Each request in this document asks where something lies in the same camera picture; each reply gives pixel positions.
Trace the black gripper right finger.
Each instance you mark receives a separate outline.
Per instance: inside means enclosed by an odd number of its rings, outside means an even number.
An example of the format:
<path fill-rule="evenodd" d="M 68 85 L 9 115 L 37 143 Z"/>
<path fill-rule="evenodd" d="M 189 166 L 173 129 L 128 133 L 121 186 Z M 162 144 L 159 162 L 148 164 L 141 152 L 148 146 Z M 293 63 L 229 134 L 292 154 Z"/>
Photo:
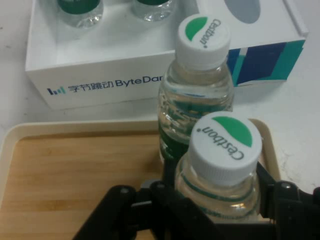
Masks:
<path fill-rule="evenodd" d="M 296 184 L 276 181 L 257 164 L 260 207 L 263 218 L 274 221 L 278 240 L 318 240 L 320 238 L 320 188 L 313 193 L 299 189 Z"/>

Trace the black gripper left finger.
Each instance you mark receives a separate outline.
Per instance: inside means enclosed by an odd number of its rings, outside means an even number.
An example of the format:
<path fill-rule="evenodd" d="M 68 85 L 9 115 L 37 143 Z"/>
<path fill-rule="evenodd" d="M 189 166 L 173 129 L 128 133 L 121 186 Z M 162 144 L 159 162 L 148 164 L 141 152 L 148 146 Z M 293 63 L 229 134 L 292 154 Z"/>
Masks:
<path fill-rule="evenodd" d="M 182 198 L 173 187 L 174 171 L 164 165 L 161 180 L 136 190 L 116 185 L 102 198 L 75 240 L 134 240 L 137 233 L 150 230 L 157 240 L 188 240 L 190 234 L 182 211 L 174 204 Z"/>

